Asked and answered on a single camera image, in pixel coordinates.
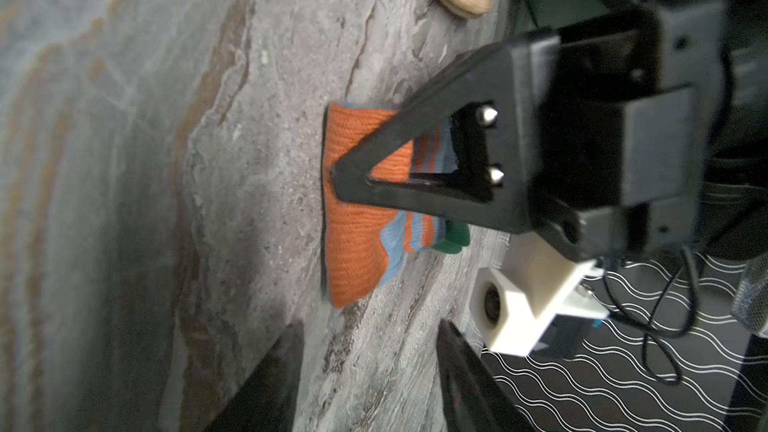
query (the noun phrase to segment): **black cable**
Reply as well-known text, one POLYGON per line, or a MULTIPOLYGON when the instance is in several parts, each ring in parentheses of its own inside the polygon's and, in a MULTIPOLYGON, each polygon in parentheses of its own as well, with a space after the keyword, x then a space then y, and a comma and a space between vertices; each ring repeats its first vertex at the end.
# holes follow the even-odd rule
POLYGON ((648 317, 648 322, 641 322, 637 320, 626 308, 624 308, 621 302, 619 302, 619 300, 616 299, 616 296, 614 295, 613 291, 610 289, 610 285, 608 283, 608 270, 611 268, 614 271, 618 270, 618 259, 616 257, 608 258, 608 260, 606 261, 606 266, 603 273, 603 285, 605 286, 605 291, 608 293, 608 298, 617 309, 616 312, 611 311, 608 317, 614 322, 619 322, 620 324, 628 325, 629 327, 636 328, 637 330, 643 332, 643 346, 642 346, 642 352, 641 352, 641 359, 642 359, 641 362, 642 362, 643 368, 645 368, 654 379, 658 380, 659 382, 665 385, 678 385, 680 382, 682 382, 683 370, 680 367, 680 363, 672 355, 672 350, 670 350, 670 348, 664 342, 660 341, 659 338, 680 338, 686 335, 688 332, 691 331, 691 329, 694 328, 696 324, 696 314, 699 311, 699 271, 698 271, 698 267, 696 266, 696 258, 694 257, 694 253, 690 250, 690 248, 687 245, 683 246, 680 252, 683 255, 684 265, 680 267, 680 269, 674 275, 672 275, 672 277, 667 283, 667 286, 664 287, 664 290, 662 291, 661 295, 656 301, 656 304, 654 305, 653 310, 650 312, 650 316, 648 317), (685 319, 685 323, 683 324, 683 327, 681 327, 676 331, 659 329, 654 326, 654 322, 656 321, 656 315, 659 311, 661 303, 667 297, 670 290, 672 290, 672 286, 677 281, 677 279, 680 278, 683 271, 688 272, 689 280, 690 280, 689 298, 688 298, 689 308, 688 308, 688 314, 685 319), (672 365, 672 369, 674 370, 674 374, 675 374, 674 379, 666 379, 659 376, 648 365, 648 344, 651 341, 653 341, 658 346, 658 348, 664 353, 664 355, 667 356, 667 360, 669 360, 670 364, 672 365))

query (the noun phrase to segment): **blue stripe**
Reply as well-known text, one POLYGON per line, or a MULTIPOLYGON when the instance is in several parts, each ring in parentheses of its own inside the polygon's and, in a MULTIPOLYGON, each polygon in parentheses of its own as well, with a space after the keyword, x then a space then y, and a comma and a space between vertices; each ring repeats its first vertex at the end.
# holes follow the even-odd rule
POLYGON ((418 212, 413 213, 413 222, 411 223, 411 248, 415 251, 421 250, 422 236, 424 235, 424 215, 418 212))
POLYGON ((447 173, 456 170, 456 154, 451 146, 451 127, 448 120, 440 123, 440 148, 435 160, 435 172, 447 173))
POLYGON ((435 229, 435 238, 432 244, 439 244, 446 240, 446 220, 440 217, 432 217, 432 226, 435 229))
POLYGON ((406 250, 402 247, 402 241, 406 238, 406 212, 398 210, 395 218, 382 229, 379 237, 389 257, 387 270, 379 281, 381 285, 391 281, 400 272, 405 260, 406 250))

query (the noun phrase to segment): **metal screw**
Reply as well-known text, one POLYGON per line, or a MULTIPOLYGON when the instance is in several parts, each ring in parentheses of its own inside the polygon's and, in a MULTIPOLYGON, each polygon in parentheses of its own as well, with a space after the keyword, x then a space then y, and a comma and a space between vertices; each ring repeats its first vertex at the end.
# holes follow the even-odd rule
POLYGON ((491 179, 491 184, 494 186, 500 186, 504 179, 504 172, 496 166, 490 166, 488 168, 488 177, 491 179))
POLYGON ((490 127, 496 122, 498 112, 491 106, 480 106, 477 110, 478 122, 484 127, 490 127))

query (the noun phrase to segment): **gray marble surface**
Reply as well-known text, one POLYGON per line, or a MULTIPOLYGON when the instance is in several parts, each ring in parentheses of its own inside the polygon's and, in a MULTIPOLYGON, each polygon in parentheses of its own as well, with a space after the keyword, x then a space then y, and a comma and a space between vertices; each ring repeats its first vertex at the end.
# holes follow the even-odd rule
POLYGON ((200 430, 294 319, 296 430, 440 429, 494 232, 335 310, 322 118, 500 37, 494 2, 0 0, 0 429, 200 430))

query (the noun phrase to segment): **gray mesh fabric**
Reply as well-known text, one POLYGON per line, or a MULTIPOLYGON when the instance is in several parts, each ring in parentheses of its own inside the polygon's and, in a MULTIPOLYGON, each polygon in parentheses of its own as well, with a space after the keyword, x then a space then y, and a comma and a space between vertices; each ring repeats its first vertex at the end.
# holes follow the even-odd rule
POLYGON ((731 313, 753 334, 766 336, 768 328, 768 254, 746 263, 731 313))

